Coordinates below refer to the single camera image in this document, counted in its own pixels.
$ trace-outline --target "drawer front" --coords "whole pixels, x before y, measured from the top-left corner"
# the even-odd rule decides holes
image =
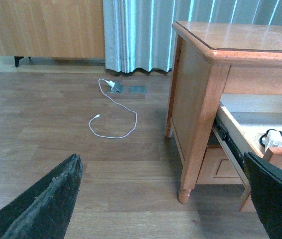
[[[207,148],[197,184],[242,184],[222,148]]]

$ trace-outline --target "drawer slide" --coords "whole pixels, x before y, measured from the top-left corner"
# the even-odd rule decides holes
[[[213,124],[214,129],[216,129],[217,133],[219,134],[222,141],[226,142],[228,148],[234,155],[235,159],[237,160],[239,166],[242,170],[244,170],[244,155],[240,152],[235,142],[229,135],[228,130],[226,129],[225,125],[221,122],[218,116],[215,117],[215,121]]]

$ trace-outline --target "curtain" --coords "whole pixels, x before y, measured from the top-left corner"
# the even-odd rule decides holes
[[[103,0],[105,65],[169,71],[174,21],[282,25],[282,0]]]

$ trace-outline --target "white cable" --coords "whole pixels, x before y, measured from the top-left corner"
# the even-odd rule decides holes
[[[102,138],[112,138],[112,139],[121,139],[121,138],[125,138],[125,137],[129,136],[129,135],[136,129],[136,125],[137,125],[137,112],[136,112],[136,111],[133,111],[133,110],[130,110],[128,107],[126,107],[126,106],[124,106],[124,105],[122,105],[122,104],[120,104],[120,103],[114,101],[110,96],[108,96],[106,93],[104,93],[104,91],[103,91],[103,89],[102,89],[102,87],[101,87],[101,82],[100,82],[101,80],[107,82],[110,86],[113,84],[113,82],[112,82],[112,81],[107,81],[107,80],[102,79],[102,78],[99,79],[99,86],[100,86],[101,92],[102,92],[106,97],[108,97],[110,100],[112,100],[114,103],[116,103],[116,104],[118,104],[118,105],[120,105],[120,106],[126,108],[126,109],[127,109],[128,111],[130,111],[130,112],[135,113],[135,125],[134,125],[134,128],[133,128],[129,133],[127,133],[125,136],[122,136],[122,137],[109,137],[109,136],[99,135],[99,134],[95,133],[95,132],[92,130],[91,126],[90,126],[90,123],[91,123],[95,118],[98,118],[98,117],[100,116],[100,114],[99,114],[99,115],[94,116],[94,117],[89,121],[88,126],[89,126],[91,132],[92,132],[94,135],[98,136],[98,137],[102,137]]]

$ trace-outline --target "wooden leg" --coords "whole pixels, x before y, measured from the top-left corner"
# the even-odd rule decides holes
[[[186,204],[189,201],[191,189],[183,189],[181,186],[179,192],[179,202],[182,204]]]
[[[171,126],[171,118],[167,119],[167,122],[166,122],[166,126],[165,126],[165,133],[164,133],[164,136],[165,138],[170,138],[172,137],[172,126]]]
[[[170,84],[170,95],[169,95],[169,103],[168,103],[168,110],[166,116],[166,126],[165,126],[165,138],[172,137],[172,126],[171,126],[171,117],[173,111],[173,104],[174,104],[174,96],[175,96],[175,88],[176,88],[176,79],[179,67],[179,58],[181,54],[181,46],[182,46],[182,38],[180,36],[176,37],[175,42],[175,52],[174,52],[174,64],[172,69],[172,78]]]
[[[183,189],[194,189],[196,186],[228,72],[229,66],[213,65],[209,71],[207,82],[200,85],[200,90],[204,91],[204,94],[201,94],[201,97],[197,98],[195,120],[191,122],[191,134],[188,139],[190,145],[184,157],[181,175]],[[186,197],[189,197],[188,190],[181,189],[179,201],[185,202]]]

